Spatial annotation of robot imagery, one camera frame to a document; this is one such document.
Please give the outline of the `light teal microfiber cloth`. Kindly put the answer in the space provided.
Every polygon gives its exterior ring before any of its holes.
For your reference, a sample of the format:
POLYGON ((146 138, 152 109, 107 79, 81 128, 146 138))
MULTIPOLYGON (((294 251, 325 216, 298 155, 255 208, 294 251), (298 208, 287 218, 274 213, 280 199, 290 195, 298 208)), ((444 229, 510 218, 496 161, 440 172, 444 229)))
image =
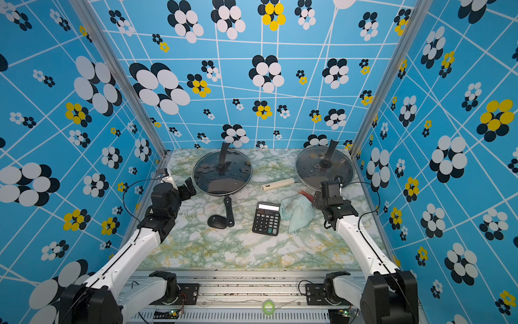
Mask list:
POLYGON ((289 222, 289 233, 296 233, 308 226, 315 215, 315 209, 304 195, 297 194, 281 201, 280 216, 283 221, 289 222))

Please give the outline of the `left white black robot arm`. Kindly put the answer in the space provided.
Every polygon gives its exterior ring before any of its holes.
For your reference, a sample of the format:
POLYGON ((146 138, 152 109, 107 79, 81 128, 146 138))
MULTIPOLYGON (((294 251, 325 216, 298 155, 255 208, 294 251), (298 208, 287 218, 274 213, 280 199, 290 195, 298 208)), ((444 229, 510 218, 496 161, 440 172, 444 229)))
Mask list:
POLYGON ((60 298, 59 323, 127 323, 160 299, 176 301, 177 277, 155 271, 137 288, 124 286, 147 256, 169 235, 183 201, 196 195, 191 178, 176 186, 172 177, 159 181, 151 194, 151 206, 122 249, 84 283, 71 285, 60 298))

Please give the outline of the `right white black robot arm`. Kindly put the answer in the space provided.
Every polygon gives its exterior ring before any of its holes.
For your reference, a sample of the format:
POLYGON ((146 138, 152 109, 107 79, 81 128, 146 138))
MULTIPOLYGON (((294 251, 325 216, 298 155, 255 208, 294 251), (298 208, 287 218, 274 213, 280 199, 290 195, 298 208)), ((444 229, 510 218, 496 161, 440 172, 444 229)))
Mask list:
POLYGON ((313 206, 322 211, 325 228, 344 239, 360 265, 365 282, 347 272, 326 275, 326 299, 334 305, 348 302, 359 310, 365 323, 419 323, 418 282, 379 248, 365 231, 362 216, 341 195, 339 180, 324 181, 314 195, 313 206))

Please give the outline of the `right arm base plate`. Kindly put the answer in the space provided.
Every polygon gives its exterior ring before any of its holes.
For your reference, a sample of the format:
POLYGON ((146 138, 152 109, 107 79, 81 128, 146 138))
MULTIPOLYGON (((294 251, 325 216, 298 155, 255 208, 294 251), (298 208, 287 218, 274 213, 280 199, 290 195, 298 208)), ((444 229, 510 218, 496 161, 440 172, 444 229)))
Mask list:
POLYGON ((326 298, 325 285, 323 283, 306 283, 306 302, 308 306, 329 306, 326 298))

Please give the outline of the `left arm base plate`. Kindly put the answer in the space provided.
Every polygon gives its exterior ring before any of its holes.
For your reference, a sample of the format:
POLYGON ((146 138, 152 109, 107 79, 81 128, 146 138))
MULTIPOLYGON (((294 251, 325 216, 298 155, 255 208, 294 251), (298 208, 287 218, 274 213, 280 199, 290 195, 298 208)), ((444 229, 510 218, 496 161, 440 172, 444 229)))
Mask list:
POLYGON ((194 306, 197 304, 200 285, 199 283, 179 283, 179 297, 180 305, 194 306))

